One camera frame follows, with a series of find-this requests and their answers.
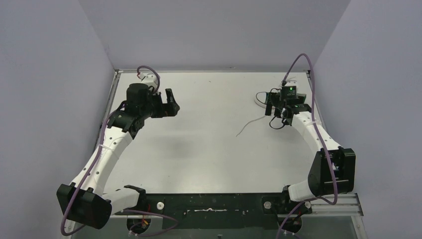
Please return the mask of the white shoelace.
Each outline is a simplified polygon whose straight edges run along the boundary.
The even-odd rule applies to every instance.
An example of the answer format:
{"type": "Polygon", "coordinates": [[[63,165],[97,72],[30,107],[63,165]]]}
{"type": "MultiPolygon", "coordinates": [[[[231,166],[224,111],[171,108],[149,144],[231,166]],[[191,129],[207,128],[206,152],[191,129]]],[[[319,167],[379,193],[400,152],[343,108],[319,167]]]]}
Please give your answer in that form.
{"type": "Polygon", "coordinates": [[[263,123],[267,122],[269,120],[269,116],[262,116],[255,119],[252,119],[248,122],[246,122],[242,128],[238,131],[238,133],[235,135],[235,137],[239,137],[242,135],[245,131],[248,131],[250,128],[257,128],[260,127],[263,123]]]}

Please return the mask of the green canvas sneaker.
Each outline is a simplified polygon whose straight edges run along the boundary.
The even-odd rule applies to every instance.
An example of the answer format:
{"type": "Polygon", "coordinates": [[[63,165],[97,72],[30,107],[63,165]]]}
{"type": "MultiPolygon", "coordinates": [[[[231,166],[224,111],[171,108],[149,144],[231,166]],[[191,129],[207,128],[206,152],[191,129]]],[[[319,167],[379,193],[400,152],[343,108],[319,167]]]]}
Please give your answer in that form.
{"type": "Polygon", "coordinates": [[[267,102],[266,98],[267,98],[267,92],[260,91],[255,94],[255,97],[253,99],[256,105],[262,108],[266,108],[266,102],[267,102]]]}

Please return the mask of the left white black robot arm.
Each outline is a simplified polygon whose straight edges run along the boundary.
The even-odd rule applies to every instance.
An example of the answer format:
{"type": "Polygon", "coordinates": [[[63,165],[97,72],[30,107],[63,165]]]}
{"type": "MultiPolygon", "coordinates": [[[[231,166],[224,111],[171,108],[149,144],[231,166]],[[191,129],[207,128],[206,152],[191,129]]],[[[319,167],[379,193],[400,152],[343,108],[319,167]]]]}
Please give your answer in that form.
{"type": "Polygon", "coordinates": [[[99,143],[82,171],[69,185],[61,184],[57,198],[67,220],[95,229],[103,228],[111,215],[130,209],[141,214],[147,209],[145,190],[126,185],[105,193],[105,185],[125,149],[132,143],[149,118],[177,115],[180,107],[170,88],[165,89],[167,101],[160,92],[143,83],[130,84],[126,99],[121,102],[101,127],[99,143]]]}

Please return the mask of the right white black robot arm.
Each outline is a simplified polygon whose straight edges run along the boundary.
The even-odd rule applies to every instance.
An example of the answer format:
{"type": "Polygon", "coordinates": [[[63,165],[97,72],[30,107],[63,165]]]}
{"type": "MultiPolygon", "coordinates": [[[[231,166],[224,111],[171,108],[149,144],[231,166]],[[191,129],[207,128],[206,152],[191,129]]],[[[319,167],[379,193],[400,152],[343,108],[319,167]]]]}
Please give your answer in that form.
{"type": "Polygon", "coordinates": [[[354,189],[356,154],[337,143],[315,118],[306,95],[296,86],[282,86],[267,92],[265,115],[280,118],[283,126],[292,126],[315,153],[307,178],[287,187],[280,198],[281,209],[293,212],[300,201],[325,195],[349,193],[354,189]]]}

